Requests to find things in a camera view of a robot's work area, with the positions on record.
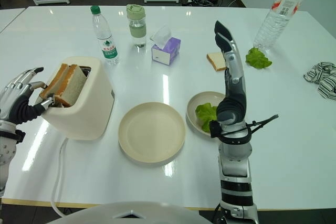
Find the black and white striped fabric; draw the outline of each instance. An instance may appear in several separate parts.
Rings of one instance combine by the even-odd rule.
[[[319,85],[317,91],[324,98],[336,100],[336,66],[331,62],[320,62],[303,75],[304,79]]]

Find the plate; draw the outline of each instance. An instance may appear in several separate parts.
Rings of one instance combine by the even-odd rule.
[[[213,91],[202,92],[193,96],[187,106],[187,118],[191,123],[191,126],[201,132],[203,135],[210,137],[210,133],[204,132],[202,130],[203,122],[198,119],[195,110],[197,106],[207,102],[211,103],[211,106],[218,106],[224,97],[225,95]]]
[[[119,144],[132,159],[143,163],[164,162],[179,152],[185,139],[185,123],[169,105],[142,103],[123,117]]]

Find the robotic hand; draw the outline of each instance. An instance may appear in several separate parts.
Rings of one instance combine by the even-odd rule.
[[[54,103],[54,98],[50,97],[34,106],[28,105],[35,89],[47,87],[41,81],[29,83],[41,71],[43,68],[24,71],[0,92],[0,197],[5,191],[9,163],[15,155],[16,144],[22,142],[26,134],[17,130],[16,125],[35,119]]]
[[[246,92],[243,65],[239,51],[229,30],[220,22],[215,25],[215,40],[226,62],[224,100],[217,107],[217,121],[210,122],[211,137],[221,141],[219,145],[219,174],[222,191],[221,218],[218,224],[258,224],[257,206],[253,203],[248,157],[252,153],[251,135],[266,123],[278,117],[274,115],[262,122],[245,123]]]

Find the toast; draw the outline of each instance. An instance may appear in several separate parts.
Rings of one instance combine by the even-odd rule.
[[[77,101],[85,81],[86,76],[78,65],[62,63],[50,85],[39,96],[46,99],[53,94],[57,103],[70,107]]]
[[[48,98],[50,94],[55,94],[59,89],[61,83],[64,81],[65,76],[67,75],[69,70],[69,66],[67,64],[62,63],[61,67],[57,71],[57,74],[51,81],[48,87],[46,87],[41,93],[40,97],[44,100]]]
[[[211,52],[206,55],[206,58],[210,61],[216,71],[226,69],[225,60],[221,52]]]

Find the green lid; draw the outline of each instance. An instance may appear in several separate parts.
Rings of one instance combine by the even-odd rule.
[[[100,8],[98,5],[92,5],[91,6],[91,12],[92,14],[100,14]]]
[[[139,20],[146,16],[145,9],[141,5],[127,5],[127,18],[132,20]]]

